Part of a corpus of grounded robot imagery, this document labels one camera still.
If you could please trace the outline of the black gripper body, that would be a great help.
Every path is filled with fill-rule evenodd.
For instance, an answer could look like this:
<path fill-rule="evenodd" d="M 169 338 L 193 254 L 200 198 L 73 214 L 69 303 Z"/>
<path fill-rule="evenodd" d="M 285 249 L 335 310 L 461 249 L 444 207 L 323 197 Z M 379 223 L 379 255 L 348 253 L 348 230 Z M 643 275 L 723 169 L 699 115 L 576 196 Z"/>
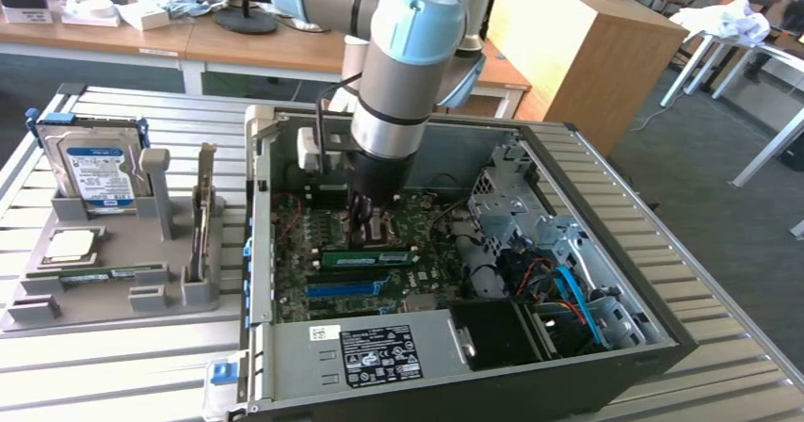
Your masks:
<path fill-rule="evenodd" d="M 401 190 L 412 170 L 415 154 L 385 159 L 367 152 L 349 152 L 345 157 L 345 177 L 351 190 L 373 207 L 385 207 Z"/>

